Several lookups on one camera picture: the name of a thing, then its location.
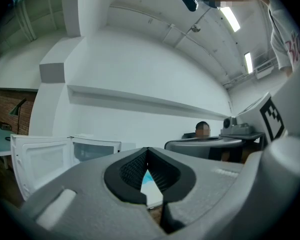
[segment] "wooden floor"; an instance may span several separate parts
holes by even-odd
[[[149,210],[149,213],[151,215],[151,217],[154,219],[154,221],[160,225],[160,220],[161,220],[161,216],[162,216],[162,205],[153,208],[151,210]]]
[[[0,159],[0,199],[4,199],[17,208],[20,208],[24,200],[19,191],[15,175],[11,169],[6,170]]]

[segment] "fluorescent light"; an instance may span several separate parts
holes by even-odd
[[[253,67],[252,67],[252,60],[251,60],[251,54],[250,52],[246,53],[244,55],[245,57],[245,61],[246,61],[246,66],[248,67],[248,73],[252,73],[254,70],[253,70]]]
[[[240,25],[236,19],[236,16],[230,9],[230,7],[223,7],[220,8],[221,12],[224,14],[228,22],[230,23],[231,27],[233,28],[234,32],[237,32],[240,29]]]

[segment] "curved ceiling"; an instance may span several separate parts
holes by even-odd
[[[231,9],[241,27],[237,32],[220,10],[201,4],[190,12],[181,0],[114,0],[107,24],[180,50],[228,89],[237,79],[252,77],[247,74],[245,53],[251,53],[254,67],[274,57],[266,6],[254,0]],[[30,28],[24,24],[26,18]],[[197,33],[190,30],[195,23],[201,28]],[[62,0],[21,0],[0,21],[0,53],[64,28]]]
[[[197,11],[190,12],[181,0],[115,0],[108,10],[107,24],[164,40],[174,48],[177,45],[177,49],[226,84],[247,73],[245,53],[251,53],[253,65],[257,67],[270,59],[271,49],[266,7],[254,0],[231,9],[241,27],[237,32],[220,10],[209,10],[201,4]],[[195,23],[201,31],[190,31],[182,39]],[[175,27],[169,32],[170,24]]]
[[[34,38],[25,24],[27,18]],[[19,0],[0,21],[0,53],[64,28],[62,0]]]

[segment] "pipe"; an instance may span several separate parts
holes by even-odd
[[[24,28],[24,31],[26,32],[26,34],[28,35],[28,37],[30,38],[31,42],[34,40],[33,36],[31,35],[30,33],[30,30],[27,26],[27,23],[26,23],[26,19],[25,19],[25,16],[22,12],[22,9],[21,9],[21,5],[19,5],[17,7],[18,11],[19,11],[19,16],[21,18],[21,22],[22,22],[22,25],[23,25],[23,28]]]
[[[18,21],[18,23],[19,23],[20,29],[21,29],[22,33],[24,34],[24,36],[26,37],[26,39],[27,39],[29,42],[31,42],[31,39],[30,39],[29,36],[26,34],[26,32],[25,32],[25,30],[24,30],[24,27],[23,27],[22,24],[21,24],[19,15],[18,15],[18,13],[17,13],[16,6],[17,6],[17,5],[16,5],[16,3],[14,2],[14,3],[13,3],[13,10],[14,10],[14,14],[15,14],[15,16],[16,16],[16,19],[17,19],[17,21]]]
[[[55,17],[54,17],[54,12],[52,11],[51,0],[48,0],[48,4],[49,4],[49,11],[50,11],[50,18],[51,18],[53,27],[55,30],[57,30],[58,28],[57,28]]]
[[[25,22],[26,22],[26,26],[29,29],[30,34],[32,35],[33,40],[36,40],[37,36],[36,36],[36,34],[35,34],[35,32],[34,32],[34,30],[32,28],[30,19],[28,17],[25,0],[21,0],[21,6],[22,6],[22,13],[23,13],[23,16],[24,16],[24,19],[25,19]]]

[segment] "green lamp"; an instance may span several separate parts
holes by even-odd
[[[19,120],[20,120],[20,109],[21,106],[27,101],[26,98],[21,100],[9,113],[10,116],[18,116],[18,124],[17,124],[17,134],[19,134]]]

